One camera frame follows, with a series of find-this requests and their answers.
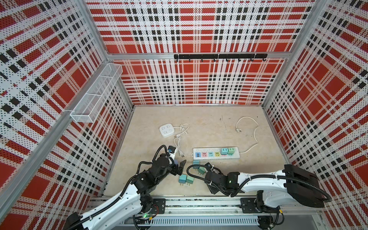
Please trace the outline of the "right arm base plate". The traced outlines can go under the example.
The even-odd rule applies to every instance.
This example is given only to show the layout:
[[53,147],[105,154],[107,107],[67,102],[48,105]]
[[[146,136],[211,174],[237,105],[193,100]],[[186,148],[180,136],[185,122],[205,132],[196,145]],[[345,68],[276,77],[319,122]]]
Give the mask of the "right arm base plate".
[[266,206],[263,201],[258,201],[257,198],[241,198],[240,208],[243,214],[250,213],[278,213],[277,208]]

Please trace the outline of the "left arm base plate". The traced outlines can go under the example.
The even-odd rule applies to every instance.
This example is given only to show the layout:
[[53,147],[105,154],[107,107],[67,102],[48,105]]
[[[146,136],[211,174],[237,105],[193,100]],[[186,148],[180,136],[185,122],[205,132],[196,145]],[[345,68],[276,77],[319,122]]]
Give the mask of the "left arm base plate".
[[143,207],[141,213],[148,214],[164,214],[166,207],[166,199],[165,198],[154,198],[152,200],[146,201],[143,203]]

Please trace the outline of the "long white power strip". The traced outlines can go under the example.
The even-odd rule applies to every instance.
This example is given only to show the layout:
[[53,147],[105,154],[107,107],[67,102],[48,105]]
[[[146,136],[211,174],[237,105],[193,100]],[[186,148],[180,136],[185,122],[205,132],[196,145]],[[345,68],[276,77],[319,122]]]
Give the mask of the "long white power strip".
[[224,147],[212,147],[212,148],[193,148],[194,160],[225,160],[225,159],[239,159],[240,153],[237,147],[233,155],[221,155],[220,149]]

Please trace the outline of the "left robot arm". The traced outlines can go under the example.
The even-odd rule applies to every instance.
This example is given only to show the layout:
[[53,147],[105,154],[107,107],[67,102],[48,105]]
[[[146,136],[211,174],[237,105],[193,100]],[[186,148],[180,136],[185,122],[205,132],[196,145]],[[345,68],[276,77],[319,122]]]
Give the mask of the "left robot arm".
[[151,161],[141,161],[136,173],[128,179],[122,191],[103,204],[81,215],[68,216],[64,230],[111,230],[139,213],[150,212],[150,193],[167,175],[182,175],[186,160],[174,162],[176,148],[160,146]]

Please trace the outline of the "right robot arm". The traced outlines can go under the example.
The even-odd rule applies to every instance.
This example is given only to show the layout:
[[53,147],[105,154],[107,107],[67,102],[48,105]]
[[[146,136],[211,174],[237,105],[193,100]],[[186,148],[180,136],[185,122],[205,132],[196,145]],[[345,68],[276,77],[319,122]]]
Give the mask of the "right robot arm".
[[213,195],[221,193],[236,197],[239,193],[256,192],[256,205],[260,208],[277,208],[286,204],[324,208],[332,201],[331,195],[320,187],[316,174],[291,164],[286,164],[282,170],[261,174],[224,174],[210,163],[193,164],[187,167],[186,173],[203,181]]

